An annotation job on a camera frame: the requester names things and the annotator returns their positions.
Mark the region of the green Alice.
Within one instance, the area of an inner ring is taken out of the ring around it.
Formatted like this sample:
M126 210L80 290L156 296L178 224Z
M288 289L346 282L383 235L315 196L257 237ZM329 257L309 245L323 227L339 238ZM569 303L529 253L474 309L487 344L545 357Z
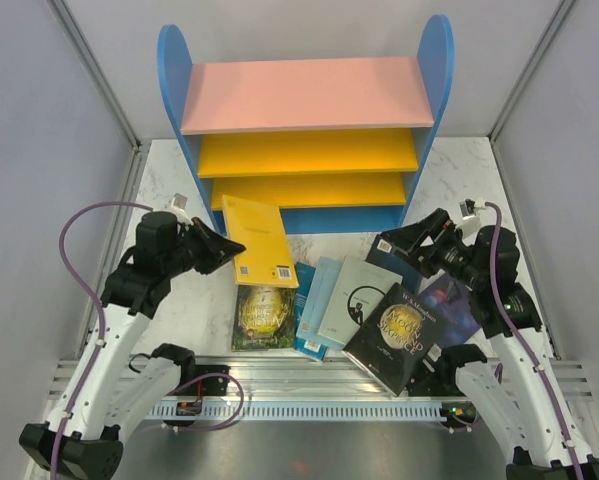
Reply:
M295 290L239 285L231 350L289 349L295 338Z

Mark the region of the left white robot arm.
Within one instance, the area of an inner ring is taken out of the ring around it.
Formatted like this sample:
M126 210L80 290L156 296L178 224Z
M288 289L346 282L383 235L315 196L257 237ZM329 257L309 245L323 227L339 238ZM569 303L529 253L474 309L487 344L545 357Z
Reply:
M43 422L20 434L20 446L50 478L112 478L126 442L163 397L188 394L211 377L232 378L225 371L200 374L191 350L163 343L126 387L117 387L173 279L189 271L211 274L245 250L197 217L142 216L134 245L96 298L98 323L60 399Z

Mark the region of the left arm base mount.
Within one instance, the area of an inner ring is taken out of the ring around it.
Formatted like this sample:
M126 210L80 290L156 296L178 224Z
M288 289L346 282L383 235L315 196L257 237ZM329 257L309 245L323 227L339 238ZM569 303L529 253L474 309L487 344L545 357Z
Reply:
M178 391L178 395L192 397L192 400L177 403L177 416L196 416L201 413L203 400L206 397L222 396L226 393L229 380L218 376L218 373L229 374L230 367L227 365L198 365L193 373L185 373L181 376L179 386L183 386L199 376L205 375L205 378Z

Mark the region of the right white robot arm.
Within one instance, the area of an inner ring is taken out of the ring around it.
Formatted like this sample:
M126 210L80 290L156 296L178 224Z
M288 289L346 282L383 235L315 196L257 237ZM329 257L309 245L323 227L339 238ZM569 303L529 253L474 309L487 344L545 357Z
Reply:
M473 245L447 211L384 231L381 239L424 277L444 272L469 291L473 318L497 353L512 391L490 373L476 345L443 349L437 385L461 392L475 407L506 458L509 479L599 479L599 458L580 432L559 388L550 344L535 303L518 282L516 235L497 220Z

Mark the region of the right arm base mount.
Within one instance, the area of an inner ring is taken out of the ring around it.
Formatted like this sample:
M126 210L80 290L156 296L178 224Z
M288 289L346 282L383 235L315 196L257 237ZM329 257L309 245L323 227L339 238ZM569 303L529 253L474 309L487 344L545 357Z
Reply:
M464 397L453 384L443 383L433 365L427 360L422 360L416 365L405 389L408 396L414 398L447 400ZM471 433L478 423L477 411L469 402L446 403L441 409L441 414L445 420L432 424L432 427L445 430L449 434Z

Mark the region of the yellow book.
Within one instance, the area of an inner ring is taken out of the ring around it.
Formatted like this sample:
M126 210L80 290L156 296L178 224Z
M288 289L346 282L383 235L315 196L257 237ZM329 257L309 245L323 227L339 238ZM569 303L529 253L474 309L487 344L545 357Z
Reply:
M233 260L236 284L297 289L299 281L280 209L224 195L222 212L228 238L245 247Z

